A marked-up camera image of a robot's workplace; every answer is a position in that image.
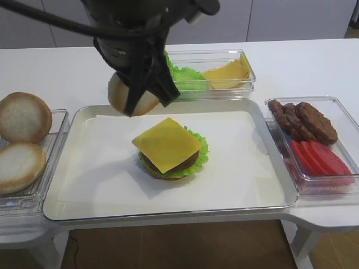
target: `plastic tray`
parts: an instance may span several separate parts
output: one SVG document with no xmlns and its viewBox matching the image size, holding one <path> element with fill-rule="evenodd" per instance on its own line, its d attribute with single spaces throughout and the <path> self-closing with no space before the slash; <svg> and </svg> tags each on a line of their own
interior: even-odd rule
<svg viewBox="0 0 359 269">
<path fill-rule="evenodd" d="M 286 103 L 298 104 L 310 103 L 330 119 L 338 133 L 338 142 L 330 148 L 349 167 L 352 175 L 328 175 L 309 176 L 297 160 L 292 148 L 289 146 L 290 137 L 287 136 L 273 120 L 273 115 L 268 109 L 267 123 L 271 129 L 278 149 L 282 153 L 283 160 L 298 186 L 301 194 L 334 194 L 350 193 L 359 194 L 359 126 L 345 110 L 343 105 L 334 97 L 302 97 L 302 98 L 275 98 L 283 105 Z M 354 183 L 347 184 L 347 180 L 353 179 Z"/>
<path fill-rule="evenodd" d="M 249 98 L 254 91 L 254 82 L 256 76 L 248 62 L 245 53 L 241 49 L 232 50 L 193 50 L 185 52 L 168 51 L 170 60 L 179 68 L 189 67 L 199 72 L 205 72 L 210 69 L 223 67 L 230 61 L 242 58 L 243 63 L 250 71 L 248 79 L 217 80 L 214 84 L 237 84 L 231 89 L 204 89 L 204 90 L 181 90 L 179 100 L 197 100 L 197 99 L 233 99 Z M 203 84 L 204 81 L 175 81 L 177 86 L 183 88 L 186 85 Z"/>
<path fill-rule="evenodd" d="M 41 212 L 42 201 L 56 168 L 61 149 L 65 143 L 70 124 L 65 110 L 52 110 L 52 126 L 49 134 L 39 144 L 47 156 L 43 175 L 32 185 L 17 193 L 0 194 L 0 216 Z M 9 143 L 0 138 L 0 149 Z"/>
<path fill-rule="evenodd" d="M 166 117 L 207 137 L 209 161 L 194 177 L 153 179 L 138 163 L 131 140 Z M 99 118 L 109 122 L 99 125 Z M 248 99 L 201 100 L 158 106 L 132 119 L 111 106 L 81 109 L 43 212 L 57 221 L 144 215 L 155 219 L 177 213 L 272 212 L 297 199 L 258 105 Z"/>
</svg>

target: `red tomato slice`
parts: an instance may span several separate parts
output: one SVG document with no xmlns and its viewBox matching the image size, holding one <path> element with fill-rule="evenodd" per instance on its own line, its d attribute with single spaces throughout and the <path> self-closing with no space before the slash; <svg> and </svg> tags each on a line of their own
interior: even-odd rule
<svg viewBox="0 0 359 269">
<path fill-rule="evenodd" d="M 303 157 L 307 160 L 307 162 L 315 170 L 316 175 L 329 175 L 330 174 L 323 167 L 321 167 L 319 162 L 317 162 L 317 160 L 310 154 L 308 142 L 302 141 L 299 144 L 299 150 L 302 152 Z"/>
<path fill-rule="evenodd" d="M 299 161 L 302 163 L 305 169 L 307 169 L 309 175 L 317 175 L 314 168 L 310 165 L 310 163 L 307 161 L 307 159 L 304 158 L 302 152 L 299 149 L 299 143 L 297 141 L 292 140 L 291 141 L 291 148 L 294 151 L 294 154 L 297 156 Z"/>
<path fill-rule="evenodd" d="M 351 175 L 352 173 L 345 163 L 330 150 L 330 148 L 311 141 L 309 143 L 310 154 L 318 161 L 321 167 L 327 170 L 330 175 Z"/>
</svg>

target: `white cabinet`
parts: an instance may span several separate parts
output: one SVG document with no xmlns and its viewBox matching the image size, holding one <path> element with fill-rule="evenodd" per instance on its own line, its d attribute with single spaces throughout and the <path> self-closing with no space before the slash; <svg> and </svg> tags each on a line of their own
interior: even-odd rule
<svg viewBox="0 0 359 269">
<path fill-rule="evenodd" d="M 43 10 L 41 0 L 19 0 Z M 55 47 L 50 26 L 0 8 L 0 49 Z"/>
<path fill-rule="evenodd" d="M 247 41 L 343 38 L 357 0 L 253 0 Z"/>
<path fill-rule="evenodd" d="M 84 5 L 80 0 L 42 0 L 47 12 L 66 19 L 90 25 Z M 93 45 L 93 39 L 88 36 L 72 33 L 51 26 L 57 47 L 88 47 Z"/>
<path fill-rule="evenodd" d="M 174 25 L 167 44 L 245 42 L 252 0 L 220 0 L 215 16 L 203 15 L 195 25 L 185 20 Z"/>
</svg>

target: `lettuce leaf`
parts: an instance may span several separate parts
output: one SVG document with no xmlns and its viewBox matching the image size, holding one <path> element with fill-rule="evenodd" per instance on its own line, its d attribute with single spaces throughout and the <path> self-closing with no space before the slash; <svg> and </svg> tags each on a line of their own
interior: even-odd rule
<svg viewBox="0 0 359 269">
<path fill-rule="evenodd" d="M 207 90 L 209 88 L 208 82 L 201 72 L 189 67 L 183 67 L 181 69 L 173 64 L 166 51 L 164 55 L 166 56 L 168 69 L 179 91 Z"/>
<path fill-rule="evenodd" d="M 208 161 L 208 143 L 206 141 L 206 138 L 201 136 L 199 133 L 195 133 L 189 129 L 187 129 L 187 127 L 185 126 L 184 127 L 191 135 L 193 135 L 194 137 L 196 137 L 201 143 L 202 143 L 202 148 L 200 149 L 200 156 L 198 157 L 198 159 L 196 160 L 196 162 L 193 164 L 193 166 L 187 168 L 187 169 L 184 169 L 184 170 L 181 170 L 181 171 L 178 171 L 178 172 L 174 172 L 174 173 L 160 173 L 158 171 L 155 171 L 153 170 L 147 163 L 146 161 L 144 160 L 143 158 L 143 154 L 140 152 L 139 153 L 139 158 L 140 158 L 140 161 L 142 163 L 143 166 L 145 166 L 147 169 L 151 170 L 154 174 L 157 174 L 161 177 L 168 177 L 168 178 L 183 178 L 187 175 L 192 175 L 194 174 L 195 172 L 199 171 L 201 168 L 202 168 L 202 165 L 204 163 L 206 163 Z"/>
</svg>

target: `hamburger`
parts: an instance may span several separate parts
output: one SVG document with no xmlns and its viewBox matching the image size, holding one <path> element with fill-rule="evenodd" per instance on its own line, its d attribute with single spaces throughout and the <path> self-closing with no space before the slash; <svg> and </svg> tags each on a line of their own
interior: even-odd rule
<svg viewBox="0 0 359 269">
<path fill-rule="evenodd" d="M 192 175 L 208 161 L 205 137 L 167 118 L 132 140 L 139 159 L 154 178 L 177 180 Z"/>
</svg>

